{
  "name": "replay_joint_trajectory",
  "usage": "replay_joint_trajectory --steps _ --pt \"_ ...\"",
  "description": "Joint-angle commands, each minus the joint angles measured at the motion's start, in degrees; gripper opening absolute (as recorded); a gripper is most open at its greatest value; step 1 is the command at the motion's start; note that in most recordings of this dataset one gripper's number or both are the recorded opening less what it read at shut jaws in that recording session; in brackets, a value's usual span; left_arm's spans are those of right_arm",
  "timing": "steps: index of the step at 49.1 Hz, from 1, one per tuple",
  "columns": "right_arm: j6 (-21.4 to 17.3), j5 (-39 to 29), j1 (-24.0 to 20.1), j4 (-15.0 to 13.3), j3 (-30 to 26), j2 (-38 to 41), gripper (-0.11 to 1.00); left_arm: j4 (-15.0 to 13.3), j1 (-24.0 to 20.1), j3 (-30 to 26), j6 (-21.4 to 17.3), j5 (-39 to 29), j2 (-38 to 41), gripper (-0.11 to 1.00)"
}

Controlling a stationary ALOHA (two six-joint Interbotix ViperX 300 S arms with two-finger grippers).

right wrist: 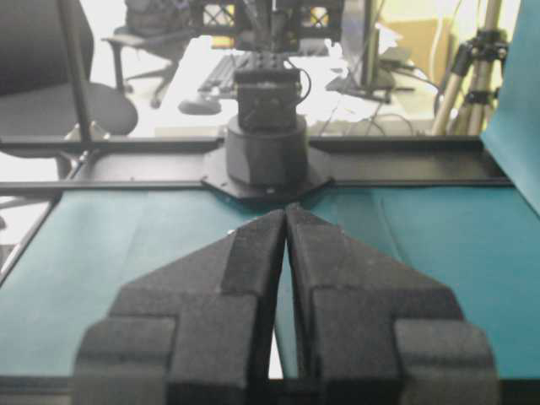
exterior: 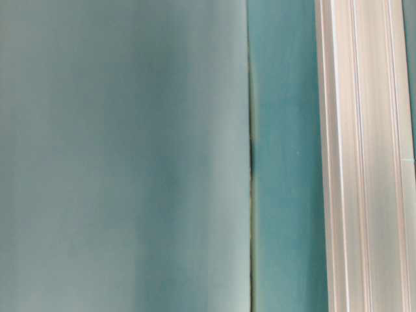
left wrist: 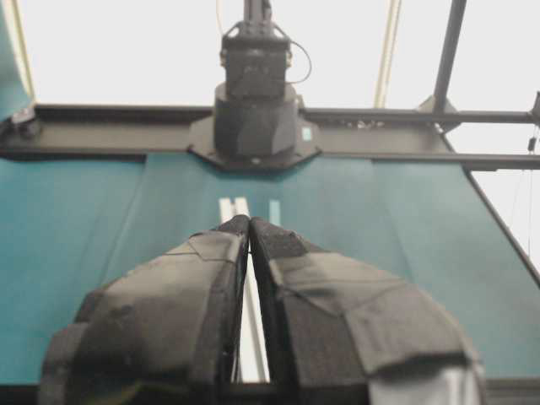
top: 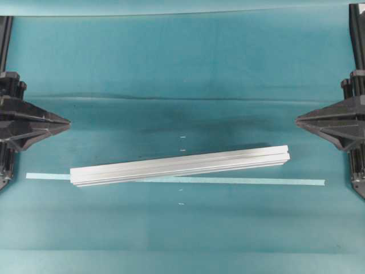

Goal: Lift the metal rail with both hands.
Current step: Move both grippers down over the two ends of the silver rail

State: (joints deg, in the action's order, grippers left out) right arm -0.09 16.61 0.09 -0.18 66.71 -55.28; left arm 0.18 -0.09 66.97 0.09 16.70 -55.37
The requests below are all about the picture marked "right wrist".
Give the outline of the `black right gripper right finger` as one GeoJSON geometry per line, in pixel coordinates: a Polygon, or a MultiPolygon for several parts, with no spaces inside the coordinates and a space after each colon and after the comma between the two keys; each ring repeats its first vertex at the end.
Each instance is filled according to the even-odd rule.
{"type": "Polygon", "coordinates": [[[286,219],[303,366],[323,403],[497,403],[489,340],[449,287],[299,205],[286,219]]]}

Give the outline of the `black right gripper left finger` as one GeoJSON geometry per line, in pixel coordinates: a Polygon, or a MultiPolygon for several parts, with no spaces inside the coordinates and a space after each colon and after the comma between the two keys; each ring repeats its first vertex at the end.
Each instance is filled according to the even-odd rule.
{"type": "Polygon", "coordinates": [[[267,381],[282,214],[122,285],[74,367],[77,404],[247,404],[267,381]]]}

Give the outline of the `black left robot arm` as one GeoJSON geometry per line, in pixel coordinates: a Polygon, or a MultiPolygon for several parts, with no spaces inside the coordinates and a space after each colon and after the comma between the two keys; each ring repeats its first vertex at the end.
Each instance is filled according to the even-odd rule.
{"type": "Polygon", "coordinates": [[[332,180],[328,154],[310,147],[297,112],[306,98],[297,67],[286,67],[303,39],[341,35],[341,1],[201,1],[199,33],[233,38],[247,51],[235,69],[237,113],[224,146],[206,154],[202,183],[245,202],[290,202],[332,180]]]}

